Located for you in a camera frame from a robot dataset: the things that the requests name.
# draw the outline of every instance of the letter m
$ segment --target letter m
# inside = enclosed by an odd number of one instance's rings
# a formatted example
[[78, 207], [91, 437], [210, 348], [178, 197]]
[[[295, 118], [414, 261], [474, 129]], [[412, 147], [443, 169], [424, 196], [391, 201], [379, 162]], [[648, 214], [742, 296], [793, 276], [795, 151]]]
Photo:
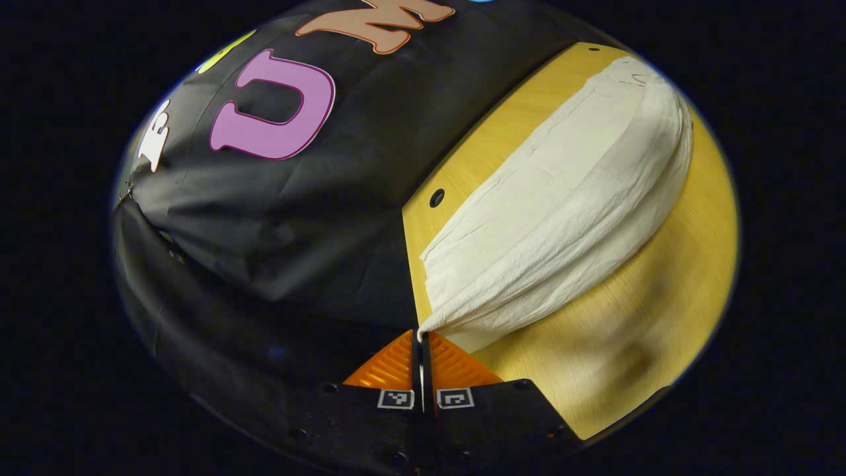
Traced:
[[397, 51], [411, 37], [408, 31], [385, 30], [375, 25], [402, 26], [420, 30], [423, 28], [415, 17], [405, 10], [414, 12], [424, 21], [441, 21], [455, 13], [454, 8], [444, 7], [426, 0], [362, 0], [373, 8], [341, 10], [323, 14], [301, 26], [297, 36], [312, 31], [334, 31], [354, 36], [373, 43], [373, 52], [389, 54]]

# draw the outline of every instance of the pink letter u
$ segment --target pink letter u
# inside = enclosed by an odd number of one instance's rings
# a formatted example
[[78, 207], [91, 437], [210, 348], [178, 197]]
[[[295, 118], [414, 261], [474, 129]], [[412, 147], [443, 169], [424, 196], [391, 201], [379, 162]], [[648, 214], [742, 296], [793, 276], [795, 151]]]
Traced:
[[267, 81], [299, 92], [299, 109], [287, 122], [274, 123], [238, 112], [229, 101], [217, 112], [209, 144], [219, 151], [232, 147], [258, 157], [283, 160], [305, 149], [326, 122], [335, 102], [335, 82], [324, 70], [309, 64], [274, 58], [273, 50], [256, 54], [241, 71], [235, 85]]

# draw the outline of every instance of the white towel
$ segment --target white towel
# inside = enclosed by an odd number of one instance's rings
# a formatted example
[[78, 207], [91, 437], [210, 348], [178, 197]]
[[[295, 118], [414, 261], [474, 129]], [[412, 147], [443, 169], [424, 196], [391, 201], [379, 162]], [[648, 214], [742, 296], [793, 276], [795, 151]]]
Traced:
[[690, 157], [689, 111], [642, 62], [614, 61], [562, 104], [424, 250], [437, 330], [475, 351], [555, 312], [667, 217]]

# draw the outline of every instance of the wooden table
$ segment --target wooden table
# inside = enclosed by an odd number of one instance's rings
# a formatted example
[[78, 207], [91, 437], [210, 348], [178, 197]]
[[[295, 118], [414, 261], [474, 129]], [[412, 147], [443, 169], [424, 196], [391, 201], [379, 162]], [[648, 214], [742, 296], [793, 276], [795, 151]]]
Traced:
[[[420, 254], [459, 205], [585, 81], [631, 53], [577, 43], [505, 97], [403, 208], [417, 314], [431, 313]], [[536, 382], [586, 439], [674, 382], [708, 341], [738, 260], [738, 213], [722, 154], [696, 111], [689, 172], [652, 239], [611, 277], [549, 317], [473, 355], [506, 380]], [[441, 204], [429, 205], [437, 189]]]

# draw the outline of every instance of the black background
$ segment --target black background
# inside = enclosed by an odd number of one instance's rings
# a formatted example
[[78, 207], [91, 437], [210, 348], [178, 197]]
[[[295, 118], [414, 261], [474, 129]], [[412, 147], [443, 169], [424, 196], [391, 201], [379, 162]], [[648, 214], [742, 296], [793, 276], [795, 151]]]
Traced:
[[[844, 315], [834, 3], [560, 2], [658, 65], [711, 122], [739, 191], [743, 251], [727, 319], [702, 359], [651, 410], [549, 473], [842, 464], [832, 414], [843, 400], [834, 350]], [[12, 424], [0, 431], [0, 473], [309, 474], [164, 375], [123, 316], [108, 262], [117, 157], [135, 127], [191, 68], [289, 4], [3, 5], [13, 38], [3, 313]]]

